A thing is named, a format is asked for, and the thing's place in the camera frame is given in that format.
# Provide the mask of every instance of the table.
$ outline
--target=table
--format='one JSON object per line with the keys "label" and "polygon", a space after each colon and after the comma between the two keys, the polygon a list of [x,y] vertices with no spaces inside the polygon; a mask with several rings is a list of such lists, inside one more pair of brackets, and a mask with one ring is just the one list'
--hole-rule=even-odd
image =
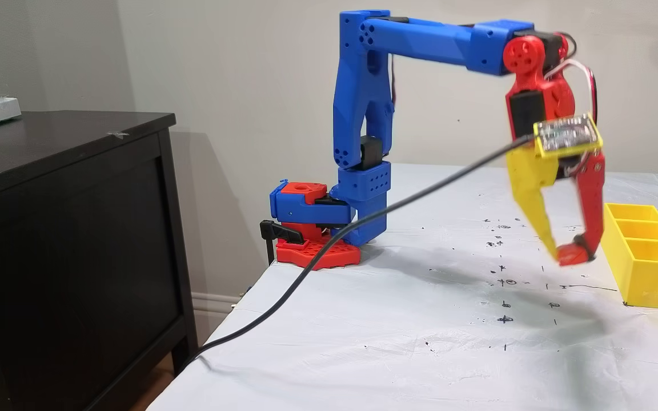
{"label": "table", "polygon": [[[394,164],[390,201],[458,169]],[[569,242],[581,231],[572,183],[545,198],[557,242]],[[658,208],[658,175],[610,172],[605,201]],[[362,250],[360,265],[311,273],[149,411],[658,409],[658,310],[622,304],[600,249],[557,266],[504,169],[391,214]],[[299,272],[274,263],[211,339],[264,312]]]}
{"label": "table", "polygon": [[157,112],[0,123],[0,409],[126,409],[198,348]]}

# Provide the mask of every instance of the wall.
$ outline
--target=wall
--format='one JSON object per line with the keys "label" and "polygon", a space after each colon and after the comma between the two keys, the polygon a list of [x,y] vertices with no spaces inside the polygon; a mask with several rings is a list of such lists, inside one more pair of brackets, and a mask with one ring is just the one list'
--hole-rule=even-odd
{"label": "wall", "polygon": [[[658,3],[646,0],[0,0],[0,94],[31,110],[176,112],[193,291],[236,296],[266,266],[267,193],[279,179],[336,179],[337,14],[378,5],[568,31],[600,86],[609,170],[658,172]],[[511,78],[407,58],[395,69],[391,161],[464,164],[509,139]],[[567,77],[585,109],[583,79]]]}

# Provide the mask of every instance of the yellow bin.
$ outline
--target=yellow bin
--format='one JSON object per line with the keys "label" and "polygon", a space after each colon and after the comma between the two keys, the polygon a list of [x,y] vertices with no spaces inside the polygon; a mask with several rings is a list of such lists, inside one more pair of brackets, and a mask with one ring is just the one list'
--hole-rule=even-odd
{"label": "yellow bin", "polygon": [[653,205],[604,205],[601,247],[624,304],[658,308],[658,211]]}

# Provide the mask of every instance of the floor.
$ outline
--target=floor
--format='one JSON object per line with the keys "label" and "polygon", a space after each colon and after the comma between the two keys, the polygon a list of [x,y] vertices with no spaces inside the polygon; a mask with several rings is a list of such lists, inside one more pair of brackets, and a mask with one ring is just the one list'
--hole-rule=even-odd
{"label": "floor", "polygon": [[159,365],[144,380],[143,391],[139,400],[129,411],[144,411],[152,401],[156,400],[162,391],[174,380],[174,369],[172,367],[172,354],[164,357]]}

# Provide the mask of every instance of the red joint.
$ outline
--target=red joint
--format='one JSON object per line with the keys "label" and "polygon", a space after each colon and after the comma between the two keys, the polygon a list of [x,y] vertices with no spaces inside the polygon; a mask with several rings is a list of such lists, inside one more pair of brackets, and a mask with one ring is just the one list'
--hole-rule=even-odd
{"label": "red joint", "polygon": [[281,190],[284,194],[303,194],[306,204],[312,204],[317,198],[327,195],[327,185],[318,183],[289,183]]}
{"label": "red joint", "polygon": [[560,57],[560,61],[562,62],[563,60],[565,60],[565,58],[567,58],[567,51],[569,50],[569,44],[567,44],[567,37],[563,36],[560,33],[555,33],[555,34],[560,36],[560,38],[562,39],[562,46],[560,46],[560,50],[558,50],[558,56]]}
{"label": "red joint", "polygon": [[514,135],[514,122],[509,98],[522,91],[540,91],[545,103],[545,120],[568,117],[575,114],[575,97],[567,81],[562,75],[545,79],[543,63],[545,62],[545,46],[534,36],[524,36],[512,39],[504,48],[504,67],[515,73],[515,83],[507,93],[507,114],[509,125]]}
{"label": "red joint", "polygon": [[[316,253],[324,247],[331,238],[329,230],[317,227],[316,224],[298,224],[284,222],[284,226],[297,229],[305,239],[303,244],[290,244],[279,239],[276,245],[276,259],[281,263],[293,263],[299,267],[306,267]],[[344,240],[336,244],[324,254],[314,266],[314,270],[331,267],[344,267],[345,265],[359,264],[361,252],[358,247],[349,245]]]}
{"label": "red joint", "polygon": [[565,265],[576,265],[582,264],[589,261],[588,252],[585,250],[585,247],[575,243],[560,245],[557,248],[558,252],[558,264],[561,267]]}

